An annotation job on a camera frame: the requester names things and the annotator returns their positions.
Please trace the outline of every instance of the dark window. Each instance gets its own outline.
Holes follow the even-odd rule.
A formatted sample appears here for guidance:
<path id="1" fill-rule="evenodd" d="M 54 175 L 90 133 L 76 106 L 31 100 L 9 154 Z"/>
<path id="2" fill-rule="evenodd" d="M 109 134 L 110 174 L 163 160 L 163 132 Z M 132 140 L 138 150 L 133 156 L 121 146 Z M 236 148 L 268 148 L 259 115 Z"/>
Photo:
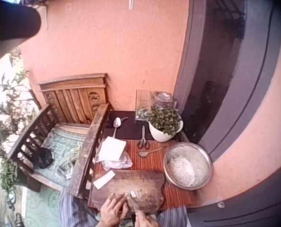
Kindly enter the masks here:
<path id="1" fill-rule="evenodd" d="M 232 80 L 245 30 L 244 0 L 208 0 L 200 59 L 182 118 L 197 143 L 217 114 Z"/>

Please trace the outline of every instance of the white pot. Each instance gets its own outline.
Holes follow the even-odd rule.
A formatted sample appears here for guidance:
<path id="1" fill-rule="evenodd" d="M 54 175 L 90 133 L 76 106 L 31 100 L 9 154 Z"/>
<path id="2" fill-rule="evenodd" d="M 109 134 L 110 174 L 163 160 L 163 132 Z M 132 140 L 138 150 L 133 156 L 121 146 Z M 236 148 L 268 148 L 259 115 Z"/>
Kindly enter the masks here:
<path id="1" fill-rule="evenodd" d="M 181 129 L 183 128 L 183 125 L 184 125 L 183 121 L 180 121 L 180 127 L 176 133 L 179 133 L 181 131 Z M 164 133 L 164 132 L 154 128 L 150 122 L 149 122 L 149 129 L 150 129 L 152 137 L 158 142 L 166 142 L 175 136 L 175 135 L 171 136 L 167 133 Z"/>

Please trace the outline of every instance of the person's hand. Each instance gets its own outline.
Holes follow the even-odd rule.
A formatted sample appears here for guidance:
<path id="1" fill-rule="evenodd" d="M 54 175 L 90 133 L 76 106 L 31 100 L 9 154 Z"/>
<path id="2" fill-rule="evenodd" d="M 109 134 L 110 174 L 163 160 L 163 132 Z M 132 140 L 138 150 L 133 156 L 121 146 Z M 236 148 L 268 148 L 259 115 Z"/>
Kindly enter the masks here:
<path id="1" fill-rule="evenodd" d="M 146 216 L 144 212 L 137 211 L 135 215 L 135 227 L 158 227 L 157 221 L 151 216 Z"/>
<path id="2" fill-rule="evenodd" d="M 124 219 L 129 212 L 124 194 L 115 195 L 112 193 L 101 207 L 101 220 L 97 226 L 112 227 Z"/>

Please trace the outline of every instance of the wooden cutting board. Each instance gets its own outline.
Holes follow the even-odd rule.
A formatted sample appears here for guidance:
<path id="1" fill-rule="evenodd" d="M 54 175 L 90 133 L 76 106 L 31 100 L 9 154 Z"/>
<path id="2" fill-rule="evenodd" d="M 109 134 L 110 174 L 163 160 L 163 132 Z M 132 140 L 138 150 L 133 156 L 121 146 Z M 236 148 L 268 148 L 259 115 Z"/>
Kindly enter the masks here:
<path id="1" fill-rule="evenodd" d="M 92 203 L 100 208 L 111 193 L 122 194 L 135 191 L 138 197 L 137 202 L 140 210 L 144 212 L 155 212 L 164 202 L 161 188 L 165 182 L 165 176 L 159 171 L 142 170 L 113 170 L 115 176 L 99 190 L 94 187 L 92 191 Z M 107 172 L 98 173 L 94 180 L 102 177 Z M 128 200 L 132 211 L 133 205 Z"/>

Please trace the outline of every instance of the door frame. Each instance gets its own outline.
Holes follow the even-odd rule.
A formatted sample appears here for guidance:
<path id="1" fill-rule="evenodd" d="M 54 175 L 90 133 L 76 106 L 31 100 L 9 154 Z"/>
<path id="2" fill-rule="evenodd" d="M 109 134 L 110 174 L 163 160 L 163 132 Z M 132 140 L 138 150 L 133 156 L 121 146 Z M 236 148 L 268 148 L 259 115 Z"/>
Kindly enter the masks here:
<path id="1" fill-rule="evenodd" d="M 174 89 L 179 113 L 184 109 L 196 73 L 205 4 L 202 0 L 191 0 L 189 4 L 184 51 Z M 232 81 L 218 113 L 198 143 L 212 161 L 218 159 L 249 124 L 268 90 L 277 64 L 281 45 L 280 10 L 272 1 L 247 0 L 245 7 L 245 35 Z M 188 141 L 184 133 L 181 138 Z"/>

